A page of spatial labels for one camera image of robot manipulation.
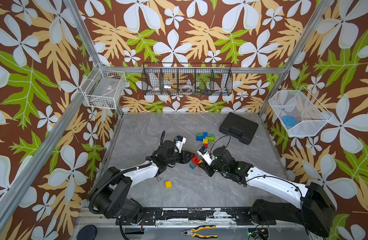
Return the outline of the dark blue long brick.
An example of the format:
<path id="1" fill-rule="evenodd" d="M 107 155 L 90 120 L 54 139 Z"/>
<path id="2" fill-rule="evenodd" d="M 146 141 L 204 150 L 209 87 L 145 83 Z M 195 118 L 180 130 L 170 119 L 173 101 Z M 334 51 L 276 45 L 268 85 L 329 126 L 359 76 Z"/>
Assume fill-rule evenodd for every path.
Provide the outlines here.
<path id="1" fill-rule="evenodd" d="M 203 134 L 202 137 L 197 137 L 196 136 L 196 141 L 203 142 L 203 139 L 206 139 L 208 137 L 208 133 L 207 132 L 203 132 L 202 134 Z"/>

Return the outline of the blue object in basket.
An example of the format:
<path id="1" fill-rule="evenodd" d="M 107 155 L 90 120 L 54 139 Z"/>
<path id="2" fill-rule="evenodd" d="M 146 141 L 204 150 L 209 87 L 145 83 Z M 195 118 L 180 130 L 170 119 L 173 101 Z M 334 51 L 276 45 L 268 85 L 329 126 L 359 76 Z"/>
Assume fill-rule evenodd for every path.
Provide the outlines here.
<path id="1" fill-rule="evenodd" d="M 291 127 L 291 128 L 295 127 L 298 124 L 296 119 L 292 116 L 283 116 L 282 121 L 286 127 Z"/>

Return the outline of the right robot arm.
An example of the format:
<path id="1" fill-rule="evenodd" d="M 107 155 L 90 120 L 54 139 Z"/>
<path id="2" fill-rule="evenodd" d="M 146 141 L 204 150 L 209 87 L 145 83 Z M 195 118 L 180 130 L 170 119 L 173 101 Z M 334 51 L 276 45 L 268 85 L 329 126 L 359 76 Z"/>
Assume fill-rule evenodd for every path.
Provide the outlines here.
<path id="1" fill-rule="evenodd" d="M 200 166 L 208 176 L 220 173 L 224 178 L 239 185 L 255 187 L 283 199 L 282 203 L 255 200 L 249 210 L 253 222 L 296 223 L 322 238 L 329 236 L 336 208 L 319 184 L 290 182 L 266 173 L 252 164 L 236 161 L 225 146 L 213 152 L 203 146 L 197 154 L 202 158 Z"/>

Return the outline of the red long brick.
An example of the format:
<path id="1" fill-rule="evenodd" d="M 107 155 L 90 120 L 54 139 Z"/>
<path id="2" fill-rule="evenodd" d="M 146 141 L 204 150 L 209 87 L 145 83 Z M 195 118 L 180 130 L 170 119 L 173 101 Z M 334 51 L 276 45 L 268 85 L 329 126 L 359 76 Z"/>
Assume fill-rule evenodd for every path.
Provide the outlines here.
<path id="1" fill-rule="evenodd" d="M 191 159 L 192 163 L 195 165 L 195 166 L 198 166 L 198 164 L 201 162 L 201 160 L 199 159 L 199 156 L 198 155 L 195 155 L 192 159 Z"/>

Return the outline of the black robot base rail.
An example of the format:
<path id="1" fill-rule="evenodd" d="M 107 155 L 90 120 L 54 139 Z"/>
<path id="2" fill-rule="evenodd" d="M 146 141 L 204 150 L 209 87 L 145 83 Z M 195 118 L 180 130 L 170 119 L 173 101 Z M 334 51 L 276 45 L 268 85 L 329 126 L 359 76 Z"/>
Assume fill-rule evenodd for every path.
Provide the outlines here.
<path id="1" fill-rule="evenodd" d="M 116 225 L 123 226 L 174 226 L 214 224 L 231 226 L 255 226 L 249 207 L 224 208 L 142 208 L 133 218 L 114 216 Z"/>

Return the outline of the black plastic tool case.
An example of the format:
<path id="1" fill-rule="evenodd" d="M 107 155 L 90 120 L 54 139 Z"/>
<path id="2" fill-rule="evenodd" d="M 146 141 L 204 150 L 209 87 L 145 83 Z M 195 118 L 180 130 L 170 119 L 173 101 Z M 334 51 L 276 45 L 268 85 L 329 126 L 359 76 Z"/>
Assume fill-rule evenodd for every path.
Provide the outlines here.
<path id="1" fill-rule="evenodd" d="M 228 113 L 219 127 L 219 131 L 225 135 L 230 135 L 241 143 L 249 145 L 259 127 L 258 123 L 248 120 L 234 113 Z"/>

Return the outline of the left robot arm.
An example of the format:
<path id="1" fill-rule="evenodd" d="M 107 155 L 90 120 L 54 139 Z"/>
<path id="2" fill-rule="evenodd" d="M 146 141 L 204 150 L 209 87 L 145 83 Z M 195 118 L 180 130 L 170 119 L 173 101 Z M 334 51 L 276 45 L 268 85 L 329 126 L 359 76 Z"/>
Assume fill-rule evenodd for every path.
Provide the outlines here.
<path id="1" fill-rule="evenodd" d="M 89 195 L 90 213 L 102 214 L 107 219 L 118 216 L 133 224 L 142 219 L 142 205 L 127 198 L 130 188 L 158 177 L 168 167 L 187 164 L 195 157 L 194 153 L 182 150 L 186 138 L 176 136 L 172 141 L 165 141 L 165 133 L 162 132 L 157 150 L 145 158 L 144 164 L 123 170 L 110 167 L 105 171 Z"/>

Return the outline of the black round disc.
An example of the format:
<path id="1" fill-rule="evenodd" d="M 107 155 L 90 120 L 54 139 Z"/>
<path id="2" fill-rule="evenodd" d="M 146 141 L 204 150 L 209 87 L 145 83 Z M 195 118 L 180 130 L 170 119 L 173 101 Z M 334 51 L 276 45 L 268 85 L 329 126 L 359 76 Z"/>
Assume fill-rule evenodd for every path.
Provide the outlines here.
<path id="1" fill-rule="evenodd" d="M 96 226 L 86 225 L 79 230 L 76 239 L 77 240 L 95 240 L 97 234 L 98 234 L 98 230 Z"/>

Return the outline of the blue square brick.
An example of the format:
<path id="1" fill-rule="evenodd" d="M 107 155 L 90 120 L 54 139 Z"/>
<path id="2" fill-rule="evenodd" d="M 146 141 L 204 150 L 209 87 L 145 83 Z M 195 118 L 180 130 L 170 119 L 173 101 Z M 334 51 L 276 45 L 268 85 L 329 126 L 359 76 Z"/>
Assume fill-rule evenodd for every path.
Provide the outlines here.
<path id="1" fill-rule="evenodd" d="M 192 168 L 194 170 L 196 168 L 196 165 L 193 164 L 192 162 L 190 162 L 190 168 Z"/>

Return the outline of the small electronics board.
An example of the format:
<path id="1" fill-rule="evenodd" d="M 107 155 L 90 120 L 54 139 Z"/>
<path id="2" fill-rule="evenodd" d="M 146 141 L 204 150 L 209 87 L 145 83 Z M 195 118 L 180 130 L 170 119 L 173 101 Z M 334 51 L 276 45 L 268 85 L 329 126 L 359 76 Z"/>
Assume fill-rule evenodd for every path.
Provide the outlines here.
<path id="1" fill-rule="evenodd" d="M 267 228 L 260 230 L 253 230 L 248 233 L 248 240 L 268 240 L 269 230 Z"/>

